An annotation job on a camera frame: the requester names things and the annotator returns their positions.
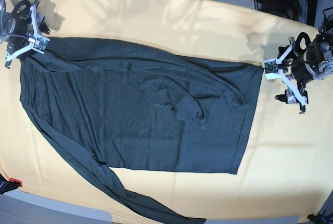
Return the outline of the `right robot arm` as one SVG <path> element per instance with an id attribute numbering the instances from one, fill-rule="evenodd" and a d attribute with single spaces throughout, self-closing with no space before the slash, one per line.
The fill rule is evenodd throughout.
<path id="1" fill-rule="evenodd" d="M 37 12 L 41 0 L 20 1 L 9 13 L 1 0 L 1 43 L 7 43 L 5 67 L 10 68 L 16 58 L 33 53 L 44 54 L 50 39 L 45 16 Z"/>

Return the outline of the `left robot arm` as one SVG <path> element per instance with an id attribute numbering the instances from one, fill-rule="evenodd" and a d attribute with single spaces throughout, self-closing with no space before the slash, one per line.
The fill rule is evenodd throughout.
<path id="1" fill-rule="evenodd" d="M 298 104 L 300 114 L 306 112 L 309 103 L 306 85 L 332 75 L 332 14 L 326 15 L 330 10 L 331 7 L 323 10 L 323 22 L 313 40 L 301 32 L 297 38 L 289 38 L 289 45 L 278 48 L 276 58 L 263 62 L 266 79 L 279 79 L 287 87 L 275 99 L 286 104 Z"/>

